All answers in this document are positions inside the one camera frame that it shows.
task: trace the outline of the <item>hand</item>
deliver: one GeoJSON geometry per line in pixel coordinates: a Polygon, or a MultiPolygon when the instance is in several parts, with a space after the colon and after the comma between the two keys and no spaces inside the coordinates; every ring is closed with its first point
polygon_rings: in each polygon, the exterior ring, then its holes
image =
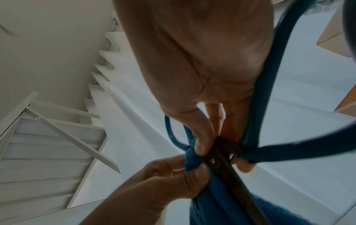
{"type": "Polygon", "coordinates": [[[206,164],[184,172],[184,155],[156,160],[133,175],[80,225],[164,224],[165,207],[180,198],[195,198],[209,184],[206,164]]]}
{"type": "Polygon", "coordinates": [[[148,87],[167,116],[193,131],[196,153],[218,135],[239,141],[273,40],[270,0],[113,1],[148,87]]]}

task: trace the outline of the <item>blue fabric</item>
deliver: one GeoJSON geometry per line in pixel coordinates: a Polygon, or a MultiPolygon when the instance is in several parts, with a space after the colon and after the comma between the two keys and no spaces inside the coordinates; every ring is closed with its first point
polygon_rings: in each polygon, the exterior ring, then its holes
{"type": "MultiPolygon", "coordinates": [[[[197,168],[204,159],[194,150],[188,149],[185,154],[185,170],[197,168]]],[[[211,172],[209,187],[191,201],[190,225],[252,225],[239,206],[227,192],[226,186],[211,172]]],[[[311,225],[289,211],[277,207],[255,196],[261,210],[272,225],[311,225]]]]}

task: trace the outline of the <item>scissors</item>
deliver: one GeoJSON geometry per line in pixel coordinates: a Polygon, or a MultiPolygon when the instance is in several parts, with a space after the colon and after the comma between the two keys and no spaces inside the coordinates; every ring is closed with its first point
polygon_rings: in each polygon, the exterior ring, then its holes
{"type": "MultiPolygon", "coordinates": [[[[265,61],[264,69],[255,84],[247,127],[240,142],[231,142],[219,136],[215,139],[209,153],[203,157],[209,168],[226,185],[231,197],[255,225],[270,225],[270,222],[232,168],[231,162],[236,157],[242,157],[251,163],[277,162],[330,156],[356,149],[356,123],[314,139],[259,147],[262,122],[288,39],[300,16],[316,1],[295,0],[281,16],[275,28],[275,38],[265,61]]],[[[343,25],[346,39],[354,56],[356,56],[355,11],[356,1],[345,0],[343,25]]],[[[188,138],[188,145],[176,139],[170,118],[167,116],[165,116],[165,124],[168,136],[175,146],[182,150],[194,147],[194,135],[186,126],[184,126],[184,129],[188,138]]]]}

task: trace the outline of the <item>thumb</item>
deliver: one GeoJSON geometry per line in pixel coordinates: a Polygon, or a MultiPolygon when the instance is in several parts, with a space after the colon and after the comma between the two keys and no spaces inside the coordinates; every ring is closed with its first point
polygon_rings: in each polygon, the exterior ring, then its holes
{"type": "Polygon", "coordinates": [[[188,112],[169,113],[165,114],[188,127],[196,138],[195,152],[198,155],[205,155],[209,152],[214,141],[214,131],[210,120],[199,109],[195,108],[188,112]]]}
{"type": "Polygon", "coordinates": [[[195,170],[181,176],[160,179],[161,199],[167,204],[181,198],[195,198],[205,190],[210,182],[210,171],[203,163],[195,170]]]}

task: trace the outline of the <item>blue scissors handle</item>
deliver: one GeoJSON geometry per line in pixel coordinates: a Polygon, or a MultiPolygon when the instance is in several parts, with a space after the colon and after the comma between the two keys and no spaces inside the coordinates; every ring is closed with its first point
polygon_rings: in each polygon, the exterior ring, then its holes
{"type": "MultiPolygon", "coordinates": [[[[240,141],[240,147],[243,149],[241,157],[246,160],[251,162],[275,162],[308,159],[345,153],[356,149],[356,123],[339,131],[311,140],[258,147],[262,122],[289,37],[300,16],[315,2],[316,0],[294,1],[281,17],[275,28],[275,38],[264,64],[264,69],[256,81],[247,127],[240,141]]],[[[344,12],[352,14],[349,16],[343,15],[345,20],[344,28],[356,28],[355,21],[349,19],[350,16],[355,17],[356,3],[353,0],[345,0],[344,7],[346,6],[348,6],[348,8],[344,8],[344,12]]],[[[351,50],[354,51],[353,54],[356,56],[355,30],[356,29],[346,31],[345,33],[353,35],[352,38],[347,37],[347,39],[351,44],[351,50]]],[[[185,145],[175,138],[168,117],[165,118],[165,121],[169,137],[176,146],[183,150],[186,150],[189,146],[194,147],[194,136],[187,127],[185,127],[185,131],[188,136],[189,145],[185,145]]]]}

